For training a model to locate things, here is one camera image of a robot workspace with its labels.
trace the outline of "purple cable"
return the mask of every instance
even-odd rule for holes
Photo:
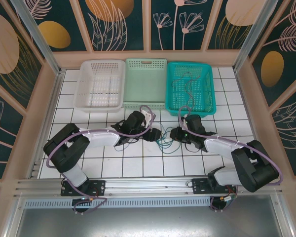
[[[248,149],[250,149],[251,151],[254,151],[256,153],[258,153],[260,156],[262,156],[263,158],[265,158],[268,162],[270,162],[274,168],[278,171],[279,175],[280,175],[280,180],[275,182],[275,183],[270,183],[270,184],[267,184],[267,185],[279,185],[283,182],[283,173],[282,171],[280,170],[280,168],[277,166],[277,164],[274,163],[274,161],[272,161],[269,157],[267,157],[265,154],[263,154],[262,152],[258,151],[257,149],[253,148],[253,147],[250,147],[248,146],[247,144],[243,144],[241,142],[235,142],[235,141],[232,141],[230,139],[227,139],[227,138],[223,138],[223,137],[220,137],[220,136],[205,136],[205,135],[200,135],[200,134],[197,134],[195,132],[192,132],[190,130],[188,130],[187,127],[185,127],[183,125],[183,122],[181,121],[181,110],[183,108],[187,108],[188,109],[188,116],[190,115],[191,113],[191,109],[189,106],[187,105],[183,105],[182,107],[179,108],[179,111],[178,111],[178,118],[179,118],[179,123],[181,125],[182,128],[184,128],[188,133],[194,135],[194,136],[197,136],[197,137],[203,137],[203,138],[210,138],[210,139],[219,139],[219,140],[222,140],[222,141],[228,141],[228,142],[231,142],[231,143],[234,143],[234,144],[238,144],[240,146],[243,146],[243,147],[246,147]]]
[[[151,111],[151,108],[148,107],[147,105],[141,105],[139,110],[141,111],[142,110],[142,107],[146,107],[148,110],[149,110],[149,113],[151,114],[151,120],[150,120],[150,124],[149,126],[147,127],[147,129],[139,134],[134,134],[134,135],[129,135],[129,134],[124,134],[124,133],[121,133],[121,132],[117,132],[117,131],[113,131],[113,130],[108,130],[108,129],[93,129],[93,130],[86,130],[86,131],[82,131],[82,132],[78,132],[78,133],[75,133],[69,137],[67,137],[66,139],[64,139],[61,143],[58,144],[58,146],[55,147],[55,149],[50,153],[50,155],[48,156],[47,158],[47,161],[46,161],[46,166],[48,168],[52,168],[52,169],[56,169],[56,167],[54,166],[51,166],[49,165],[49,162],[50,162],[50,159],[52,158],[52,156],[55,154],[55,152],[63,145],[65,144],[66,142],[68,142],[70,139],[72,139],[73,137],[76,137],[78,135],[81,135],[81,134],[85,134],[85,133],[94,133],[94,132],[111,132],[111,133],[114,133],[114,134],[117,134],[117,135],[121,135],[121,136],[124,136],[124,137],[139,137],[141,135],[144,135],[152,126],[152,123],[153,123],[153,112]],[[67,180],[67,182],[70,184],[70,186],[79,194],[81,194],[82,196],[85,196],[87,198],[92,198],[92,199],[100,199],[100,200],[104,200],[103,202],[101,202],[100,204],[98,204],[96,207],[90,209],[87,211],[87,213],[91,212],[91,211],[94,211],[96,209],[98,209],[99,206],[103,205],[108,199],[106,197],[96,197],[96,196],[90,196],[88,194],[84,194],[83,192],[81,192],[80,190],[78,190],[73,184],[72,182],[67,179],[67,177],[62,173],[62,175],[65,177],[65,179]]]

